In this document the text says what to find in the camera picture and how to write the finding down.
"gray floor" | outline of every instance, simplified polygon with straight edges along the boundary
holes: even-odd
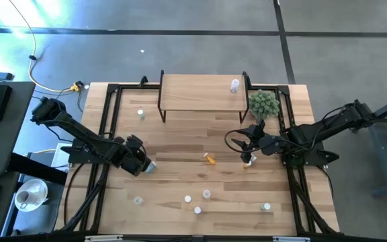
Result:
[[[14,1],[32,26],[125,30],[276,31],[271,0]],[[387,32],[385,0],[280,0],[287,31]],[[0,26],[23,26],[0,1]],[[157,81],[166,73],[232,74],[247,71],[255,83],[288,83],[279,37],[37,35],[40,61],[34,76],[53,88],[72,82]],[[307,84],[315,118],[359,99],[372,110],[387,102],[387,38],[288,38],[295,81]],[[0,71],[27,81],[32,37],[0,34]],[[80,119],[77,96],[61,97]],[[32,109],[38,100],[30,105]],[[57,139],[25,119],[15,151],[55,148]],[[58,130],[63,138],[71,138]],[[387,196],[373,198],[382,184],[378,158],[366,130],[343,132],[325,142],[340,154],[330,164],[341,231],[387,239]]]

